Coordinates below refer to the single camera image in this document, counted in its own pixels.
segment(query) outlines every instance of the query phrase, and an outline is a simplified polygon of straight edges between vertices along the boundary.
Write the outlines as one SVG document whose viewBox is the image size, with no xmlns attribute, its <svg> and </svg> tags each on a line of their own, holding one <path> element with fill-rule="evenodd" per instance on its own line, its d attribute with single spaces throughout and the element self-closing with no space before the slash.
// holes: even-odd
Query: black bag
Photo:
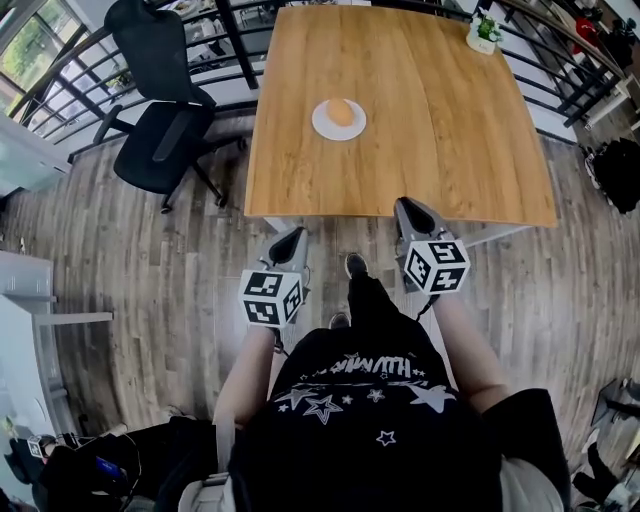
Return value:
<svg viewBox="0 0 640 512">
<path fill-rule="evenodd" d="M 627 139 L 613 141 L 593 158 L 593 172 L 602 191 L 620 213 L 635 209 L 640 200 L 640 146 Z"/>
</svg>

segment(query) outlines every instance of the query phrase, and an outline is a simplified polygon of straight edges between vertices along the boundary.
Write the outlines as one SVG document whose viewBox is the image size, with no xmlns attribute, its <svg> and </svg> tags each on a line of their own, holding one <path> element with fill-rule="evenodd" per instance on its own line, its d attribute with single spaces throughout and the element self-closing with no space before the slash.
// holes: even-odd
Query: chair backrest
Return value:
<svg viewBox="0 0 640 512">
<path fill-rule="evenodd" d="M 157 10 L 144 0 L 118 0 L 107 11 L 104 27 L 113 35 L 142 96 L 215 106 L 213 98 L 191 82 L 177 13 Z"/>
</svg>

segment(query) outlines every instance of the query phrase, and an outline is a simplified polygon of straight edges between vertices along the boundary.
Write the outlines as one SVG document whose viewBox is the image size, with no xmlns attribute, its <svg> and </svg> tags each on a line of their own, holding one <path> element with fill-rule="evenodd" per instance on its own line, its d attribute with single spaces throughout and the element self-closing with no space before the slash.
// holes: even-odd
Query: bread roll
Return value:
<svg viewBox="0 0 640 512">
<path fill-rule="evenodd" d="M 327 116 L 338 126 L 351 126 L 354 121 L 353 109 L 341 98 L 332 98 L 327 103 Z"/>
</svg>

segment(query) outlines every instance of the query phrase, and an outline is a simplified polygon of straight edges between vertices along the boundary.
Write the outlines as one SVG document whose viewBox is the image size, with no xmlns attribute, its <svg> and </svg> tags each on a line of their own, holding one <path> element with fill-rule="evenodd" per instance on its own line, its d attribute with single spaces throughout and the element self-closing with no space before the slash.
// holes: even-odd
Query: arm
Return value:
<svg viewBox="0 0 640 512">
<path fill-rule="evenodd" d="M 246 425 L 266 403 L 275 335 L 266 327 L 250 326 L 240 354 L 222 386 L 213 422 L 231 417 Z"/>
<path fill-rule="evenodd" d="M 483 413 L 507 398 L 507 378 L 498 357 L 473 324 L 462 301 L 442 295 L 433 305 L 460 391 Z"/>
</svg>

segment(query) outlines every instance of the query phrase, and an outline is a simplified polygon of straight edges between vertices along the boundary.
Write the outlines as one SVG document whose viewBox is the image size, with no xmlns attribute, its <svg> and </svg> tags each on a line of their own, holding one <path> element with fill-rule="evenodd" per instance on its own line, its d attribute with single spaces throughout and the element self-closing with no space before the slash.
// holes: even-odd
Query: white plate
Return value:
<svg viewBox="0 0 640 512">
<path fill-rule="evenodd" d="M 311 115 L 311 124 L 315 130 L 325 139 L 329 140 L 350 140 L 355 139 L 362 133 L 364 127 L 367 126 L 367 115 L 362 107 L 357 103 L 345 99 L 353 110 L 354 119 L 351 126 L 340 126 L 334 123 L 327 115 L 327 103 L 329 100 L 323 101 L 318 105 Z"/>
</svg>

